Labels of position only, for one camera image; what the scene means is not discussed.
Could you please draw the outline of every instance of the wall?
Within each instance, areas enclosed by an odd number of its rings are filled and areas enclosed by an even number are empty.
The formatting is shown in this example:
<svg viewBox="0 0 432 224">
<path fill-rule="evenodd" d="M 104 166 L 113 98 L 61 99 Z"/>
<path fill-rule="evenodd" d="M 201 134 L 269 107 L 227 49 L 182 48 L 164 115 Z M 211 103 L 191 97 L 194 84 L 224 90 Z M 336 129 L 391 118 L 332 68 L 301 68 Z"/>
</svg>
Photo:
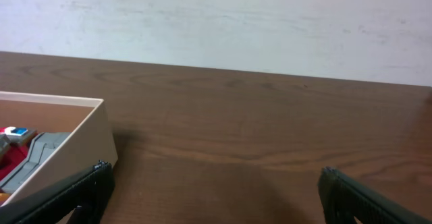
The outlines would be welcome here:
<svg viewBox="0 0 432 224">
<path fill-rule="evenodd" d="M 0 50 L 432 86 L 432 0 L 0 0 Z"/>
</svg>

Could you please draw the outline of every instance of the wooden table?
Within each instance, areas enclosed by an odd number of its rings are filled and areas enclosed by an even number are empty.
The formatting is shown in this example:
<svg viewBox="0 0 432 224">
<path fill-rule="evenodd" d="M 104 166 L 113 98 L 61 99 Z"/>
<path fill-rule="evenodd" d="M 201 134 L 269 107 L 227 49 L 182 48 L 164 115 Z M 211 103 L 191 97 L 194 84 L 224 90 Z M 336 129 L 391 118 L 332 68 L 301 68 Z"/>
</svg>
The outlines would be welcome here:
<svg viewBox="0 0 432 224">
<path fill-rule="evenodd" d="M 119 161 L 103 223 L 323 223 L 326 165 L 432 219 L 431 88 L 15 53 L 0 66 L 0 90 L 106 99 Z"/>
</svg>

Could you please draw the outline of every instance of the cardboard box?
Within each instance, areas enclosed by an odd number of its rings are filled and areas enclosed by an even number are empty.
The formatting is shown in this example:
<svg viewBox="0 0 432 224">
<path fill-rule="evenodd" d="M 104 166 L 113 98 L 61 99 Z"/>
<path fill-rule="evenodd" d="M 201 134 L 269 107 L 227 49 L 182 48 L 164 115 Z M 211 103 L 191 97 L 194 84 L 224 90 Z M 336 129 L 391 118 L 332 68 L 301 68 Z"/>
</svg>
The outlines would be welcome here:
<svg viewBox="0 0 432 224">
<path fill-rule="evenodd" d="M 27 197 L 97 161 L 113 166 L 117 152 L 103 99 L 0 92 L 0 126 L 71 132 L 3 204 Z"/>
</svg>

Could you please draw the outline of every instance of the box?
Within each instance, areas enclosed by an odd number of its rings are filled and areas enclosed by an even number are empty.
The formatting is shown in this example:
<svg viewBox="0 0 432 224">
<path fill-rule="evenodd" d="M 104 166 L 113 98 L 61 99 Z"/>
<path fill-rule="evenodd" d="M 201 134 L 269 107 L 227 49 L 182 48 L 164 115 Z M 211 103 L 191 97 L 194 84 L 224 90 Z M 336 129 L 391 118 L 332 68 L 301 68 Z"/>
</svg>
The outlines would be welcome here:
<svg viewBox="0 0 432 224">
<path fill-rule="evenodd" d="M 103 99 L 0 92 L 0 126 L 71 132 L 3 204 L 27 197 L 97 161 L 113 166 L 117 152 Z"/>
</svg>

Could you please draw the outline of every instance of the black object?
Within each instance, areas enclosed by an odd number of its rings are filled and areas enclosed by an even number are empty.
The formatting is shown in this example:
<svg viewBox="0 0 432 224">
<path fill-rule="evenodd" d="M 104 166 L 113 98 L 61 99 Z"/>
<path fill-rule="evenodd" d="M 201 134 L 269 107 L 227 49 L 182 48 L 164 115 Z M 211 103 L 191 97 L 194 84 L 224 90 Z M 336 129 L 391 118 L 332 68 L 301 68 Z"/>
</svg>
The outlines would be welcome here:
<svg viewBox="0 0 432 224">
<path fill-rule="evenodd" d="M 0 208 L 0 223 L 99 223 L 114 190 L 111 164 L 99 161 L 73 176 Z"/>
<path fill-rule="evenodd" d="M 354 217 L 363 224 L 432 224 L 332 167 L 323 168 L 318 191 L 327 224 L 355 224 Z"/>
</svg>

